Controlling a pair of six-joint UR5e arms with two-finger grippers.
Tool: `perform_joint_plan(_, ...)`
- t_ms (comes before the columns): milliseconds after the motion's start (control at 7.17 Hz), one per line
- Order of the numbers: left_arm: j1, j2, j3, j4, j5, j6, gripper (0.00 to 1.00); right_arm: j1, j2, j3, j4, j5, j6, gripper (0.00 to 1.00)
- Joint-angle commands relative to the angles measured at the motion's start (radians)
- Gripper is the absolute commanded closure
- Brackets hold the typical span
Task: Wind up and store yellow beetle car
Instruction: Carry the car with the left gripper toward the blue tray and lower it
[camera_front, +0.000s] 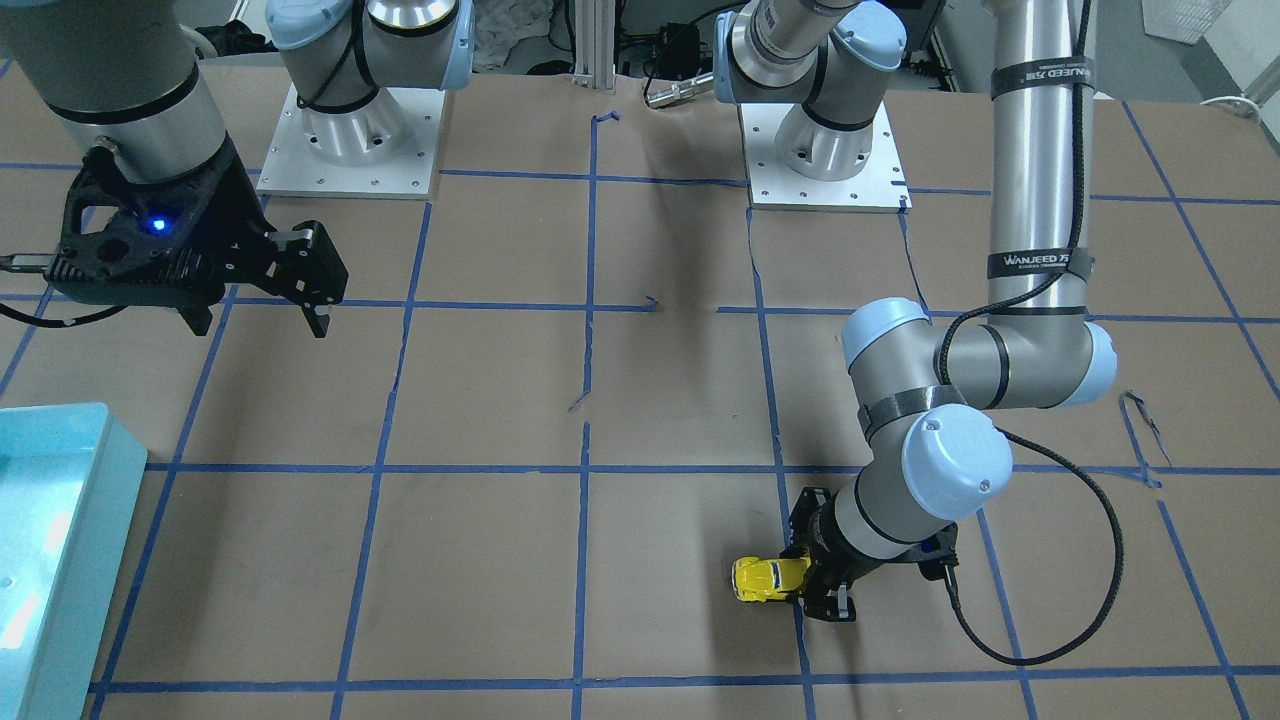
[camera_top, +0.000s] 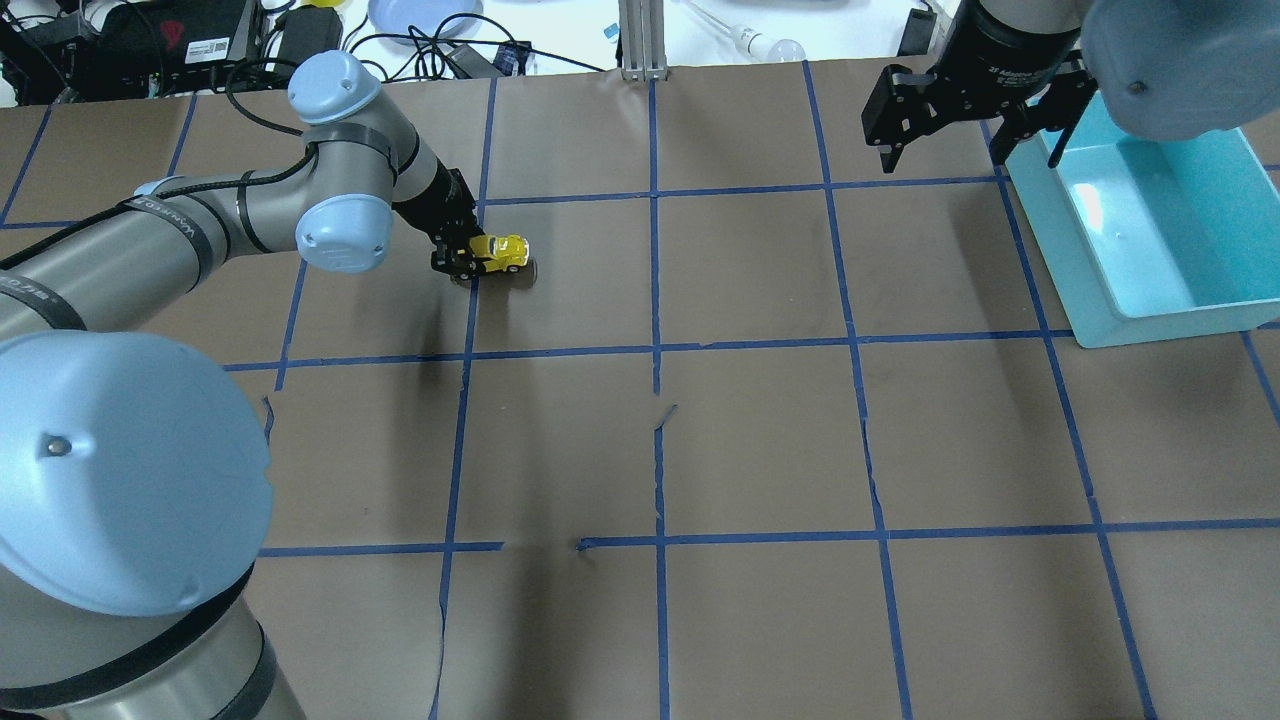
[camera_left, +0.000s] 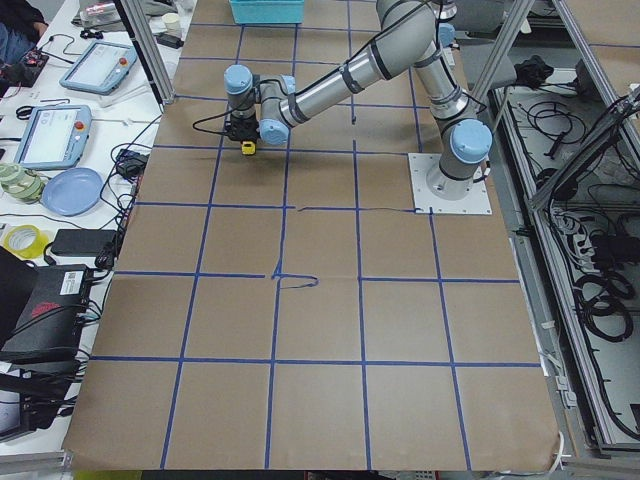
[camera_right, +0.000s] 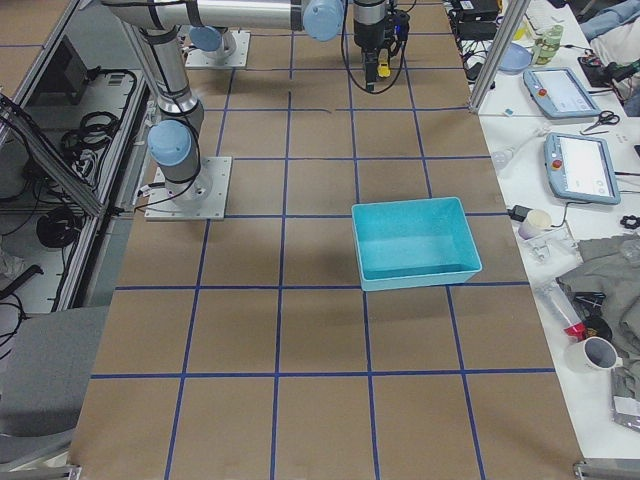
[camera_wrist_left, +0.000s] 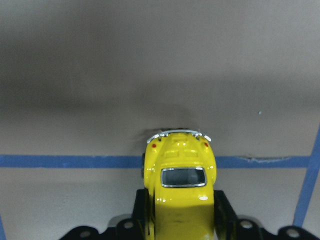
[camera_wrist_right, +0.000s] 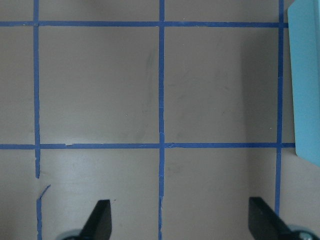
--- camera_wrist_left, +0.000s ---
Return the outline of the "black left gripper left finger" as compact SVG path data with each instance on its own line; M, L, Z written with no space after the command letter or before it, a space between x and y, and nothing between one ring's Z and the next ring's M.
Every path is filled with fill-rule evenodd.
M151 205L147 189L136 191L132 218L137 222L138 236L141 240L154 240L155 231L151 220Z

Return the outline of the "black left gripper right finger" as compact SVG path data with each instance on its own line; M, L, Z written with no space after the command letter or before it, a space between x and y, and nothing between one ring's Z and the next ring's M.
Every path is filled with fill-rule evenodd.
M214 190L214 225L219 240L235 240L237 215L223 190Z

